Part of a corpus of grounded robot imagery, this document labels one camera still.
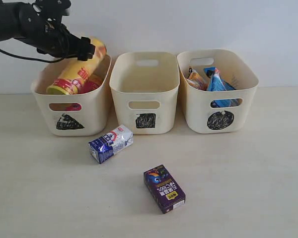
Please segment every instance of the white wall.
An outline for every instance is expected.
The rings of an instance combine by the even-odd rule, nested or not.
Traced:
[[[298,0],[72,0],[64,23],[102,39],[112,56],[224,48],[245,60],[261,86],[298,86]],[[16,40],[0,47],[46,58]],[[0,54],[0,93],[30,92],[44,66]]]

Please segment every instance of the cream plastic basket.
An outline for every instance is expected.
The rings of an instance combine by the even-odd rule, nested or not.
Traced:
[[[247,118],[258,86],[258,79],[251,69],[233,52],[227,50],[199,50],[178,55],[180,66],[180,99],[188,126],[198,133],[231,132],[241,129]],[[185,77],[192,66],[204,78],[204,68],[215,66],[222,78],[236,91],[206,92],[191,87]],[[211,102],[239,99],[240,105],[212,108]]]
[[[87,136],[104,129],[112,105],[109,88],[111,57],[106,55],[94,74],[104,79],[102,85],[89,93],[78,95],[46,95],[46,88],[51,85],[66,67],[68,60],[49,64],[32,83],[31,90],[41,109],[49,130],[59,136]],[[81,105],[80,111],[53,111],[50,105]]]
[[[125,53],[110,79],[119,124],[135,134],[173,128],[180,84],[176,57],[166,52]]]

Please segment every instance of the table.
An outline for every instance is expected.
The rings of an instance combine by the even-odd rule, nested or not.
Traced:
[[[117,126],[114,110],[102,133]],[[98,165],[90,137],[52,135],[32,95],[0,95],[0,238],[298,238],[298,88],[259,88],[245,127],[163,135]],[[186,193],[163,215],[143,172]]]

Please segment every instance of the basket handle hole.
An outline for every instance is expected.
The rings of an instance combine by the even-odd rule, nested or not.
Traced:
[[[159,61],[156,59],[142,59],[136,61],[136,64],[141,67],[157,67],[159,65]]]
[[[214,63],[213,58],[195,58],[191,59],[190,65],[194,66],[202,66],[202,65],[212,65]]]
[[[211,101],[211,108],[230,108],[230,107],[238,107],[243,103],[243,99],[235,98],[235,99],[218,99]]]
[[[129,102],[128,107],[133,110],[155,110],[160,107],[160,102],[157,101],[137,101]]]
[[[79,103],[50,103],[49,107],[54,112],[78,112],[81,110]]]

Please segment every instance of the black circle sticker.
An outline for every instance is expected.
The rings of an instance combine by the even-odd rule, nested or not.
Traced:
[[[222,111],[212,114],[208,119],[208,127],[211,130],[222,130],[230,126],[234,121],[234,114]]]

